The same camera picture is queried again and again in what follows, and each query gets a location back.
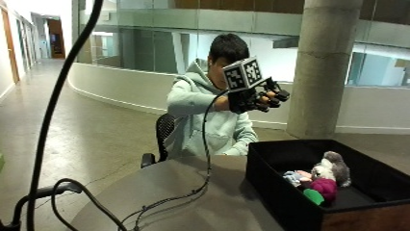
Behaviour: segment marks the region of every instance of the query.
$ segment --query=office chair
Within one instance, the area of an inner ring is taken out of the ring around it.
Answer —
[[[159,160],[155,160],[153,153],[144,153],[141,160],[141,168],[148,167],[157,162],[167,160],[168,152],[164,146],[164,140],[168,138],[169,134],[175,130],[175,117],[169,114],[164,114],[159,117],[155,124],[156,131],[156,141],[157,141],[157,150],[159,150]]]

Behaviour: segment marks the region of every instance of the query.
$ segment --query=corridor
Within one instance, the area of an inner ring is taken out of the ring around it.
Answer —
[[[61,66],[61,60],[41,60],[0,102],[0,153],[5,158],[0,172],[0,219],[4,223],[11,222],[15,205],[28,194],[40,127]],[[67,84],[51,122],[40,187],[68,177],[87,185],[95,195],[101,193],[140,168],[143,153],[157,153],[156,119],[157,115],[76,94]],[[256,132],[261,141],[293,139],[280,130],[256,128]],[[334,138],[410,173],[409,135],[337,134]],[[87,203],[84,194],[67,193],[57,198],[59,211],[68,221]],[[36,230],[65,230],[51,205],[48,198],[36,202]]]

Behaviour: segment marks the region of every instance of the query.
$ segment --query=robotic hand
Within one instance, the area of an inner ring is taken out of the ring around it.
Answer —
[[[257,92],[257,87],[262,87],[264,90]],[[269,98],[268,92],[276,93],[273,98]],[[266,96],[269,98],[268,104],[260,101],[260,98]],[[290,94],[281,89],[277,81],[268,78],[254,88],[230,92],[228,94],[229,110],[236,114],[242,114],[246,111],[260,110],[265,113],[269,112],[269,108],[280,108],[281,102],[286,102],[290,98]]]

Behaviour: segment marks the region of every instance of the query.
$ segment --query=pink plush toy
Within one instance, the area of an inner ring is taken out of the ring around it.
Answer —
[[[302,176],[302,178],[300,178],[302,187],[316,190],[322,195],[325,202],[332,203],[337,195],[332,162],[328,159],[322,159],[313,167],[312,173],[302,170],[298,170],[296,173]]]

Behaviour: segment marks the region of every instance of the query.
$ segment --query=black hair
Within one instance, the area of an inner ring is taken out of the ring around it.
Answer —
[[[216,62],[220,57],[230,63],[249,58],[249,47],[246,42],[234,34],[218,35],[210,45],[209,56]]]

